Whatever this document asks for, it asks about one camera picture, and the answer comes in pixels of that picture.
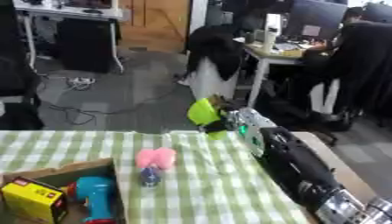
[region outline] wooden cabinet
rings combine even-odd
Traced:
[[[122,47],[180,52],[184,49],[190,0],[119,0],[131,17],[121,22]]]

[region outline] table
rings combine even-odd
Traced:
[[[110,22],[110,35],[112,54],[115,63],[120,68],[120,72],[123,73],[124,68],[121,61],[117,56],[116,47],[116,24],[115,21],[123,19],[123,11],[118,8],[102,9],[102,14],[86,13],[86,8],[68,7],[63,6],[61,9],[57,9],[53,5],[53,0],[43,0],[41,5],[31,5],[25,3],[22,0],[13,0],[15,9],[22,12],[24,17],[24,28],[26,30],[26,36],[29,43],[30,51],[30,66],[34,68],[36,59],[36,49],[34,45],[34,38],[32,35],[32,17],[36,16],[48,16],[48,17],[60,17],[60,18],[79,18],[88,20],[101,20]]]
[[[296,65],[298,59],[302,56],[302,52],[294,52],[293,55],[265,53],[259,45],[254,44],[244,45],[244,50],[258,60],[255,79],[248,100],[248,107],[253,108],[256,104],[263,80],[269,72],[270,65]]]
[[[366,203],[375,194],[323,143],[295,133],[329,165],[353,195]],[[174,168],[155,188],[141,187],[135,155],[142,148],[171,147]],[[253,159],[234,133],[220,141],[199,133],[163,135],[98,131],[0,131],[0,173],[59,167],[114,158],[128,223],[316,223],[305,218]]]

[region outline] wire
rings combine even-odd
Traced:
[[[95,114],[98,114],[98,115],[105,115],[105,116],[112,116],[112,115],[120,115],[120,114],[126,114],[126,113],[133,113],[133,112],[139,110],[139,109],[140,109],[142,106],[144,106],[147,102],[161,100],[161,99],[164,99],[165,97],[167,97],[167,96],[173,94],[173,93],[177,90],[177,88],[178,88],[178,85],[176,85],[175,87],[173,87],[173,88],[172,88],[170,91],[168,91],[167,93],[162,94],[162,95],[160,95],[160,96],[158,96],[158,97],[151,97],[151,98],[148,98],[148,99],[146,99],[146,100],[144,100],[144,101],[139,102],[139,103],[136,104],[134,107],[131,107],[131,108],[120,108],[120,109],[118,109],[118,110],[113,110],[113,111],[110,111],[110,112],[103,112],[103,111],[100,111],[100,110],[82,110],[82,109],[80,109],[80,108],[58,106],[58,105],[52,104],[52,103],[50,103],[50,102],[48,102],[48,101],[42,101],[42,102],[45,103],[45,104],[49,104],[49,106],[48,106],[49,109],[53,109],[53,110],[57,110],[57,111],[64,112],[64,113],[65,113],[65,118],[66,118],[66,122],[67,122],[67,123],[70,123],[70,124],[72,124],[72,125],[78,126],[78,125],[84,125],[84,124],[86,124],[86,123],[90,123],[90,122],[94,121],[94,122],[95,122],[95,125],[96,125],[96,115],[95,115]],[[70,119],[70,117],[69,117],[69,113],[70,113],[70,112],[76,112],[77,114],[82,114],[82,115],[88,116],[89,118],[88,118],[86,121],[83,121],[83,122],[74,122],[74,121],[73,121],[72,119]]]

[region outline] cardboard box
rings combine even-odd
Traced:
[[[3,176],[3,186],[6,186],[8,183],[12,182],[18,177],[23,177],[25,179],[33,179],[40,183],[45,183],[49,186],[60,188],[75,182],[80,177],[88,176],[108,177],[117,183],[116,170],[113,159],[105,158],[93,162],[68,164],[59,169],[48,168],[36,171],[6,173]],[[59,222],[60,224],[81,223],[83,219],[88,217],[88,210],[81,203],[69,200],[67,204],[68,214],[65,215],[64,219]],[[111,211],[117,224],[126,223],[123,211],[123,202],[118,190],[118,184],[116,185],[115,195],[111,203]],[[0,222],[7,224],[48,223],[47,221],[43,220],[26,219],[21,215],[16,216],[10,211],[6,203],[4,203],[3,197],[0,198],[0,217]]]

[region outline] pink object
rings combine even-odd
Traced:
[[[176,153],[175,150],[168,148],[159,148],[157,150],[144,149],[136,155],[136,166],[141,169],[156,166],[161,170],[167,170],[174,165]]]

